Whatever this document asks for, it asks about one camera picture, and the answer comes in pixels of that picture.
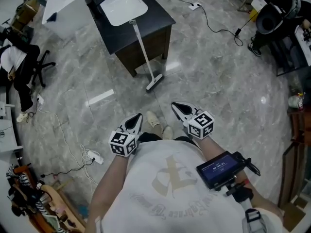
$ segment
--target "fiducial marker cube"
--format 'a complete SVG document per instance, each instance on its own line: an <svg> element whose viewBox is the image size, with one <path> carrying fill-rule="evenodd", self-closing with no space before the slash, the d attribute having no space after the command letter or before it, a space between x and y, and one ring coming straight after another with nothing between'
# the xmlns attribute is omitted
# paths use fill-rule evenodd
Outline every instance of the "fiducial marker cube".
<svg viewBox="0 0 311 233"><path fill-rule="evenodd" d="M137 148L137 140L133 134L113 131L109 147L114 154L127 157Z"/></svg>
<svg viewBox="0 0 311 233"><path fill-rule="evenodd" d="M188 133L201 140L211 134L213 128L214 118L207 111L188 121Z"/></svg>

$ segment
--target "screen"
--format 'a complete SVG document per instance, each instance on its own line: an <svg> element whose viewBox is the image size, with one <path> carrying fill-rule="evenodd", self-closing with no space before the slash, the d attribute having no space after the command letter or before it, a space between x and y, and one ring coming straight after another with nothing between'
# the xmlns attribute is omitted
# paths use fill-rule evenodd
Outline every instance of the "screen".
<svg viewBox="0 0 311 233"><path fill-rule="evenodd" d="M237 163L238 162L234 160L230 155L225 155L221 159L218 159L207 167L204 167L202 169L202 172L208 180L211 180L216 176L222 174L223 172L227 171L228 169L232 168Z"/></svg>

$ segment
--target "marble floor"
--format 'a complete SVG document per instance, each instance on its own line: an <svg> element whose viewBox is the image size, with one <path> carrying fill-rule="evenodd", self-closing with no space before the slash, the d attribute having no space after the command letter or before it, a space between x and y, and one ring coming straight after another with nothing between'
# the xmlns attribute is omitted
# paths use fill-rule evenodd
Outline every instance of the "marble floor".
<svg viewBox="0 0 311 233"><path fill-rule="evenodd" d="M281 183L281 156L290 142L290 122L286 114L288 80L276 77L275 61L268 50L261 58L247 50L255 33L248 23L240 33L242 47L235 45L227 32L213 33L206 25L203 11L191 11L187 4L175 0L156 0L173 17L169 56L151 61L154 70L161 69L165 79L147 94L146 66L132 78L115 55L109 55L94 24L78 30L73 37L61 40L41 25L43 10L34 19L32 44L42 52L51 51L47 61L56 67L43 71L47 85L37 85L45 103L40 108L52 113L37 114L26 124L17 126L24 145L24 155L37 175L77 168L66 146L57 118L68 145L81 163L80 144L95 150L104 164L87 167L97 182L113 159L108 138L119 122L132 113L154 111L162 124L173 127L176 135L182 125L170 109L174 100L195 103L209 111L216 120L212 138L229 151L240 151L251 157L261 170L261 177L249 174L251 182L266 198L277 202ZM238 12L238 0L200 0L211 28L235 32L248 20ZM91 104L92 98L113 90L111 96ZM10 91L11 103L20 109L17 92ZM143 130L150 130L146 120ZM91 199L89 180L82 170L60 175L61 181L72 177L65 187L75 205L87 205ZM45 178L47 183L52 177Z"/></svg>

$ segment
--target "mop handle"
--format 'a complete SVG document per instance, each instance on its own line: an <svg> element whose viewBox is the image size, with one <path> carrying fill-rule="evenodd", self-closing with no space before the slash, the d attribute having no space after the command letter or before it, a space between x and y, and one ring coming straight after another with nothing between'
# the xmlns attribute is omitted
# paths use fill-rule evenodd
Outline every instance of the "mop handle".
<svg viewBox="0 0 311 233"><path fill-rule="evenodd" d="M150 72L150 74L151 74L152 80L154 80L155 77L154 77L154 74L152 73L151 66L150 66L150 64L149 64L149 60L148 60L148 57L147 57L147 53L146 53L144 44L143 44L143 42L142 42L142 39L141 39L141 36L140 36L140 32L139 32L139 29L138 29L138 26L137 26L137 23L136 23L136 20L130 20L129 23L133 25L133 28L134 28L135 33L136 33L136 36L137 36L137 38L138 38L138 41L139 41L141 50L142 50L142 52L143 52L143 54L144 54L144 56L145 56L145 60L146 60L146 63L147 63L149 72Z"/></svg>

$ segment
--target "hand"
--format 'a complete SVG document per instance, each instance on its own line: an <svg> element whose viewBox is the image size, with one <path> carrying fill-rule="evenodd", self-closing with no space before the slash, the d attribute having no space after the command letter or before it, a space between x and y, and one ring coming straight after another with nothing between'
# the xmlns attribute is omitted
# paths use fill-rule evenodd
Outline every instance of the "hand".
<svg viewBox="0 0 311 233"><path fill-rule="evenodd" d="M9 75L11 76L12 80L15 79L15 71L14 71L14 70L12 70L12 71L9 73Z"/></svg>
<svg viewBox="0 0 311 233"><path fill-rule="evenodd" d="M304 29L309 29L311 27L311 23L307 19L304 19L302 22L302 27Z"/></svg>

